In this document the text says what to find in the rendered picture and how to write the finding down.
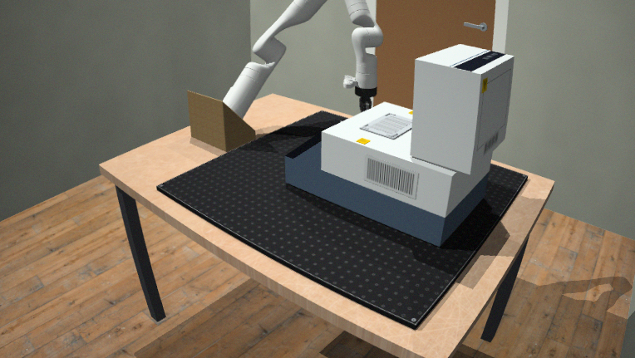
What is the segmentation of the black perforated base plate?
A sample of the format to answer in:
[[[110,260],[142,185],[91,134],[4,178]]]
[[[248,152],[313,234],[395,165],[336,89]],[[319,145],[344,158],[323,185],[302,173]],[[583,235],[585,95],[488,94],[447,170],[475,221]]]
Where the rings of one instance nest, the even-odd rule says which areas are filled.
[[[490,163],[484,198],[438,247],[285,183],[285,155],[346,119],[320,110],[156,189],[285,267],[415,330],[528,175]]]

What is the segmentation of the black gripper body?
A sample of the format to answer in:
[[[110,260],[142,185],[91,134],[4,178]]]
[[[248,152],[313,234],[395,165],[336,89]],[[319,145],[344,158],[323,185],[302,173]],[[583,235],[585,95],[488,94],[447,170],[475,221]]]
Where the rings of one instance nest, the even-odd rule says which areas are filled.
[[[366,103],[366,101],[368,101],[368,104],[370,104],[370,98],[377,95],[377,87],[372,89],[363,89],[363,88],[359,88],[355,86],[355,94],[357,96],[362,97],[362,109],[363,109],[363,104]]]

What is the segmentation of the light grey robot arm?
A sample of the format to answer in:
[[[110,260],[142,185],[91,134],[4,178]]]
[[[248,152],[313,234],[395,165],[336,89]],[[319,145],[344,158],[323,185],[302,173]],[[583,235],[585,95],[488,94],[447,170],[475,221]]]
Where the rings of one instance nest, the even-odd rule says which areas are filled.
[[[288,27],[310,20],[326,1],[294,0],[255,43],[253,53],[266,63],[248,63],[223,99],[223,102],[242,119],[286,51],[286,46],[275,36]],[[366,0],[345,0],[345,3],[352,23],[362,27],[356,28],[352,33],[352,44],[357,59],[356,78],[344,76],[344,88],[376,88],[377,57],[366,53],[366,48],[379,47],[383,43],[381,28],[370,14]]]

